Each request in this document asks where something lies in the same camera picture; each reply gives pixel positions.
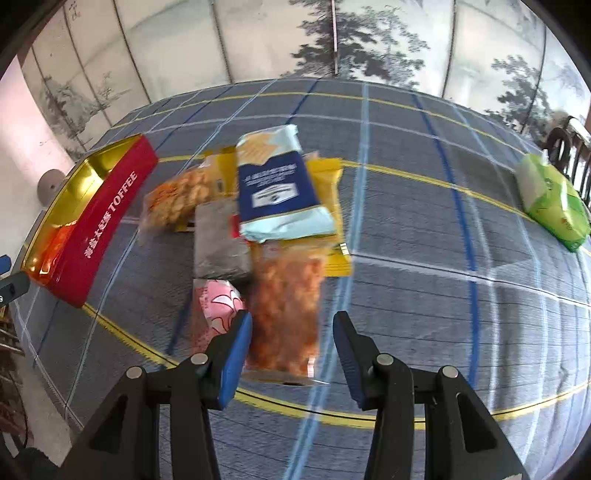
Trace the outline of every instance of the light blue snack package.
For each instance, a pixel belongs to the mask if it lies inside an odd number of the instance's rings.
[[[241,236],[264,242],[335,233],[308,175],[297,126],[245,134],[236,154]]]

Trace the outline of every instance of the tree painting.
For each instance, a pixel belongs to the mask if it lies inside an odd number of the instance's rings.
[[[415,0],[422,7],[422,1]],[[314,37],[314,44],[302,44],[292,56],[298,59],[295,74],[325,76],[333,74],[333,25],[330,0],[290,0],[312,10],[313,20],[304,20],[300,28]],[[335,0],[339,77],[357,79],[376,76],[389,85],[415,88],[414,73],[424,67],[422,60],[409,58],[428,48],[426,42],[408,30],[400,20],[398,7],[383,10],[364,7],[362,12],[343,12],[343,0]],[[401,45],[404,39],[407,46]]]
[[[386,5],[386,8],[380,11],[372,7],[364,7],[365,15],[371,19],[372,25],[375,25],[374,36],[386,45],[386,53],[382,59],[384,70],[388,75],[382,78],[389,85],[413,89],[418,86],[418,82],[412,79],[414,72],[422,69],[425,62],[411,59],[401,51],[399,36],[406,39],[410,53],[417,53],[429,46],[417,34],[409,32],[408,25],[400,20],[398,10],[398,7],[390,5]]]
[[[46,76],[44,83],[47,88],[41,93],[39,103],[46,121],[54,133],[64,134],[70,139],[81,134],[94,115],[128,92],[113,93],[110,72],[103,75],[103,81],[96,89],[98,100],[95,101],[79,92],[70,82],[62,85]]]
[[[532,139],[542,142],[548,134],[548,125],[552,117],[558,112],[550,108],[548,93],[542,85],[539,85],[537,92],[535,91],[540,71],[530,67],[521,55],[509,55],[506,60],[494,59],[491,68],[503,70],[509,79],[503,81],[507,91],[497,97],[504,107],[498,111],[488,109],[485,112],[492,119],[517,131],[521,131],[526,125]],[[557,67],[557,70],[558,73],[545,82],[559,82],[562,89],[570,89],[577,97],[583,98],[584,91],[578,72],[568,65]]]
[[[504,107],[500,111],[488,109],[485,112],[492,119],[518,131],[527,122],[532,136],[541,137],[552,111],[548,94],[541,88],[538,88],[537,94],[535,92],[540,71],[530,67],[521,55],[509,55],[506,60],[494,59],[491,68],[504,70],[509,79],[503,80],[507,91],[497,97]],[[534,104],[528,117],[532,102]]]

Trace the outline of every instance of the dark blue label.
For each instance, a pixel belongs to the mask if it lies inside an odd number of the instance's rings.
[[[240,221],[280,215],[319,205],[304,159],[292,151],[264,165],[238,167]]]

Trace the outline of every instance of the green package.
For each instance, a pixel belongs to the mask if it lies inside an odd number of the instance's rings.
[[[548,162],[548,152],[527,154],[515,172],[525,212],[571,252],[587,238],[587,209],[569,180]]]

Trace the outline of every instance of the pink package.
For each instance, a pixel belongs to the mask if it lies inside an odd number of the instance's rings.
[[[225,280],[193,280],[191,352],[204,352],[217,335],[230,329],[244,303],[238,290]]]

